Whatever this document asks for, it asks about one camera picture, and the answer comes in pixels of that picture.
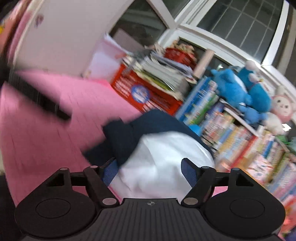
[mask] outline plush toy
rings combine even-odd
[[[243,81],[248,94],[252,97],[251,107],[259,113],[264,113],[270,111],[271,98],[259,83],[259,77],[254,73],[257,70],[256,64],[249,60],[237,76]]]
[[[217,71],[212,69],[213,81],[218,85],[217,94],[224,97],[233,107],[238,108],[240,103],[252,104],[252,98],[243,87],[236,81],[236,76],[231,69]]]
[[[266,113],[259,113],[251,107],[240,105],[239,111],[244,113],[244,120],[249,125],[257,124],[267,119]]]
[[[295,104],[285,95],[285,88],[280,85],[272,97],[271,112],[267,113],[268,118],[264,123],[266,129],[274,135],[283,135],[282,123],[291,120],[295,111]]]

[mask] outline sticker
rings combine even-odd
[[[39,14],[36,18],[35,28],[38,28],[38,26],[43,22],[43,20],[44,20],[44,15]]]
[[[142,85],[135,85],[131,88],[131,94],[135,101],[145,104],[149,100],[149,91]]]

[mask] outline pink bedsheet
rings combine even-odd
[[[65,124],[46,115],[25,97],[4,85],[0,98],[0,140],[6,178],[15,205],[61,167],[71,172],[89,166],[81,150],[104,139],[101,126],[111,119],[140,115],[106,81],[32,71],[22,73],[33,85],[71,109]],[[75,190],[85,193],[85,189]]]

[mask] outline pink stuffed animal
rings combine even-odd
[[[268,118],[265,121],[266,129],[274,135],[283,135],[282,123],[291,120],[295,111],[295,104],[285,95],[285,88],[280,85],[272,97],[271,112],[267,113]]]

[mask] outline red box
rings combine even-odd
[[[190,57],[190,55],[183,52],[182,50],[179,50],[179,49],[167,48],[165,50],[164,57],[174,60],[178,63],[185,64],[185,65],[191,67],[192,69],[194,69],[196,66],[196,63]]]
[[[141,79],[132,70],[123,76],[121,73],[125,68],[123,64],[120,66],[111,86],[142,113],[158,108],[173,115],[183,103]]]

